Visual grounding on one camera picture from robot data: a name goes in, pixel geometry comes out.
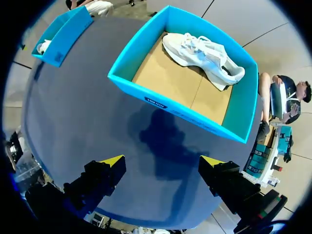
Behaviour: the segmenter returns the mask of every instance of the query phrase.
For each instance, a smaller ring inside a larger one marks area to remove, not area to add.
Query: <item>blue box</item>
[[[252,152],[253,157],[247,166],[246,172],[255,178],[260,178],[265,165],[268,162],[270,152],[271,151],[267,146],[257,144],[254,152]]]
[[[77,7],[56,17],[37,42],[32,56],[60,67],[75,41],[92,22],[93,19],[85,6]],[[40,55],[37,46],[45,39],[51,40],[51,43],[44,54]]]
[[[223,44],[229,57],[245,68],[245,76],[233,86],[221,124],[164,95],[133,83],[139,67],[163,32],[205,36]],[[220,29],[181,9],[167,6],[152,17],[129,41],[109,74],[125,93],[177,115],[218,136],[246,143],[254,120],[258,90],[258,68],[252,57]]]
[[[279,135],[278,140],[278,153],[284,154],[287,152],[288,144],[289,144],[289,137],[292,134],[292,128],[290,126],[282,126],[281,133]]]

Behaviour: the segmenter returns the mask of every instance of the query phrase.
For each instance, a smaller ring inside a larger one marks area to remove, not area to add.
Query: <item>table surface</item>
[[[60,68],[37,61],[24,99],[22,132],[60,187],[78,178],[91,160],[125,155],[126,174],[98,205],[103,215],[145,227],[193,228],[221,202],[197,172],[199,155],[232,160],[242,169],[255,141],[261,103],[258,98],[249,140],[242,144],[120,91],[107,74],[144,23],[99,19]]]

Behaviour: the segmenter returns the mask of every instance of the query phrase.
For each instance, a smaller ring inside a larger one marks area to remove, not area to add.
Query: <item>floor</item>
[[[134,7],[128,4],[128,0],[111,0],[111,2],[115,6],[113,13],[115,17],[127,17],[141,20],[149,20],[151,17],[151,12],[147,12],[146,10],[146,1],[136,1]],[[54,5],[52,5],[24,35],[23,43],[25,44],[25,48],[23,50],[19,49],[14,59],[5,96],[3,119],[4,129],[8,135],[20,126],[21,123],[23,94],[31,68],[35,62],[34,57],[31,56],[31,50],[53,19],[66,11],[67,8],[64,4],[64,0],[55,1]],[[292,212],[283,208],[276,219],[285,219],[291,215]],[[210,217],[207,217],[198,227],[187,230],[186,233],[231,234],[238,221],[239,217],[231,214],[225,204],[222,203]],[[114,227],[130,231],[133,229],[132,225],[121,222],[116,222]]]

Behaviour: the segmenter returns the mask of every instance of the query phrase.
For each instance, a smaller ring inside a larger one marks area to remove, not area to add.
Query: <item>man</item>
[[[69,10],[73,10],[78,6],[85,6],[91,16],[106,16],[113,12],[113,4],[108,1],[101,0],[66,0]]]
[[[278,86],[281,83],[285,84],[286,89],[286,113],[283,114],[283,118],[280,119],[281,122],[285,124],[290,124],[298,119],[300,115],[300,102],[304,100],[305,102],[311,101],[311,86],[307,81],[299,82],[295,85],[294,81],[287,76],[275,75],[272,78]],[[269,118],[270,118],[270,88],[271,88],[271,78],[268,73],[262,73],[259,77],[259,94],[262,97],[263,109],[257,140],[264,139],[265,136],[270,132],[269,128]]]

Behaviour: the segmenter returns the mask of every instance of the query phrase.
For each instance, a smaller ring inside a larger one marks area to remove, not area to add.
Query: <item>label on box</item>
[[[159,107],[163,108],[163,109],[166,109],[166,108],[167,108],[167,106],[165,106],[165,105],[163,105],[163,104],[160,104],[159,102],[154,101],[154,100],[152,100],[152,99],[150,99],[150,98],[148,98],[148,97],[144,97],[144,99],[145,99],[146,101],[148,101],[148,102],[150,102],[150,103],[156,105],[156,106],[159,106]]]

